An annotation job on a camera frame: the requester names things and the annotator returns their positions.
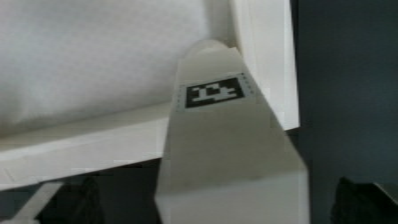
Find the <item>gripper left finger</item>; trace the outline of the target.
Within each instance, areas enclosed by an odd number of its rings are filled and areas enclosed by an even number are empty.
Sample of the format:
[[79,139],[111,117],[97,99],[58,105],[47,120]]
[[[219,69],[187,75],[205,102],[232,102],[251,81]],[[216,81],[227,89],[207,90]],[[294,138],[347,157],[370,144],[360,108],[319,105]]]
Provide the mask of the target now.
[[4,224],[104,224],[93,178],[44,183]]

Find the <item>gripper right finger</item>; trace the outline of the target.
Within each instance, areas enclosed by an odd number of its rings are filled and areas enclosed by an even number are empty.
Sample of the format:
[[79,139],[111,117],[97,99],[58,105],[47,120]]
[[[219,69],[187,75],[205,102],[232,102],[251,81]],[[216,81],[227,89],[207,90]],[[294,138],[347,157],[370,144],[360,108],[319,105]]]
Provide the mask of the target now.
[[331,224],[398,224],[398,183],[354,183],[338,178]]

